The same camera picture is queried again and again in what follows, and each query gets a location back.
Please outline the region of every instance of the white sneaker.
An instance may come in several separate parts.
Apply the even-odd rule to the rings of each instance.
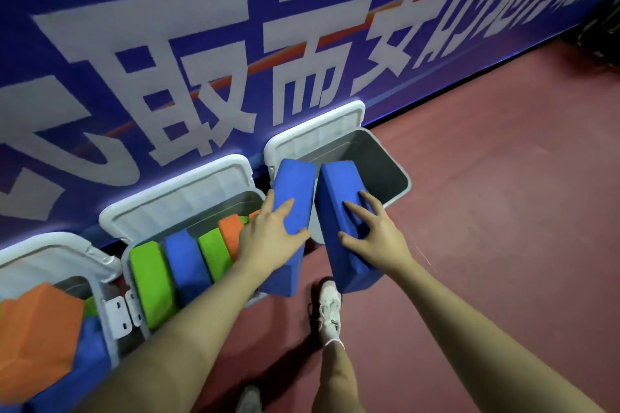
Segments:
[[[340,306],[342,296],[332,280],[325,281],[319,294],[319,333],[323,346],[332,341],[340,343]]]
[[[263,406],[260,402],[260,391],[254,385],[245,387],[239,398],[235,413],[262,413]]]

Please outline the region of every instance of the white plastic bin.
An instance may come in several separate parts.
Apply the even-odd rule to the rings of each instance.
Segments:
[[[265,194],[254,186],[252,167],[243,155],[227,155],[105,208],[99,225],[128,244],[121,257],[123,275],[132,292],[138,294],[129,252],[148,241],[161,244],[164,238],[184,228],[198,237],[218,226],[230,214],[248,215],[260,209]],[[256,292],[246,306],[264,297]],[[144,312],[137,304],[141,320]],[[145,338],[151,336],[146,323],[140,324]]]
[[[272,137],[264,150],[272,185],[284,158],[315,163],[317,177],[323,163],[352,160],[366,190],[376,196],[383,207],[407,194],[411,190],[407,173],[375,135],[361,127],[365,111],[364,103],[354,100]],[[316,243],[324,243],[314,206],[309,230]]]
[[[120,290],[109,284],[121,274],[121,262],[82,237],[51,232],[28,238],[0,251],[0,300],[16,298],[49,282],[82,299],[91,295],[112,366],[131,346],[133,329]]]

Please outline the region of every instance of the forearm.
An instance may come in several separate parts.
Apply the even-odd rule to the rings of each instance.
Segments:
[[[391,275],[483,411],[600,411],[584,393],[435,280],[413,259]]]
[[[80,405],[84,412],[189,412],[261,276],[235,264],[128,356]]]

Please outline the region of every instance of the floor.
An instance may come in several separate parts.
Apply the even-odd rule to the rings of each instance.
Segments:
[[[414,258],[609,411],[620,410],[620,76],[556,41],[373,129],[412,190],[389,208]],[[308,412],[320,353],[297,296],[239,317],[195,411]],[[369,411],[476,411],[387,277],[346,295],[342,339]]]

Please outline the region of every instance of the open lid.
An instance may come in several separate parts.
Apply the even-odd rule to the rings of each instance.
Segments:
[[[127,244],[137,243],[251,189],[250,162],[231,154],[109,205],[99,225]]]
[[[35,235],[0,250],[0,300],[18,297],[43,282],[57,284],[72,276],[110,282],[121,271],[118,258],[75,234]]]
[[[273,136],[263,155],[273,184],[283,158],[298,159],[361,127],[366,106],[354,100]]]

